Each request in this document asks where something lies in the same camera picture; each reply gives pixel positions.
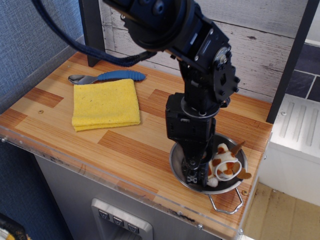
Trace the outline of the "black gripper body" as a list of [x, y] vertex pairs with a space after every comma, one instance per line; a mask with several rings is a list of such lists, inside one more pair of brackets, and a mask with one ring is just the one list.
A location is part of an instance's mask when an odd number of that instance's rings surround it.
[[213, 155], [216, 120], [213, 115], [190, 115], [184, 111], [185, 107], [183, 93], [168, 97], [165, 107], [167, 137], [182, 147], [187, 168], [196, 170]]

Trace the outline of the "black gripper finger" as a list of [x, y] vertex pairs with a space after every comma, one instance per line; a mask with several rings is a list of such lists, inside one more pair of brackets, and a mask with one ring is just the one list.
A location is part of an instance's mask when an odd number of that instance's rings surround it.
[[209, 172], [208, 162], [200, 164], [199, 168], [196, 170], [191, 170], [188, 168], [186, 161], [183, 160], [181, 169], [188, 184], [201, 185], [202, 187], [207, 186]]

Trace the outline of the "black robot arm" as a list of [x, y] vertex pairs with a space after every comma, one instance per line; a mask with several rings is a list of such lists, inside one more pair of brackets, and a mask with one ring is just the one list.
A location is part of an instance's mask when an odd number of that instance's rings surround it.
[[229, 38], [193, 0], [109, 0], [107, 4], [122, 14], [138, 46], [177, 59], [184, 92], [168, 97], [167, 137], [182, 148], [187, 182], [205, 186], [215, 116], [239, 90]]

